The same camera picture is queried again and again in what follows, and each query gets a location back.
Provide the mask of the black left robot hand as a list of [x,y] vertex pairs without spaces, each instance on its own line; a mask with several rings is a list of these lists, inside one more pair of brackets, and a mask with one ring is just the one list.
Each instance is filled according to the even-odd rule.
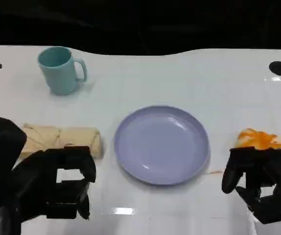
[[[81,180],[58,183],[58,169],[77,169]],[[40,215],[49,219],[89,219],[88,188],[96,180],[96,165],[87,146],[37,151],[12,170],[10,189],[19,202],[23,222]]]

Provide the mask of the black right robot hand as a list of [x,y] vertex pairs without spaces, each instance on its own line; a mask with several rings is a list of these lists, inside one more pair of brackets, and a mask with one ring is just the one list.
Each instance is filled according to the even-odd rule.
[[225,194],[237,191],[262,224],[281,221],[281,149],[232,148],[223,178]]

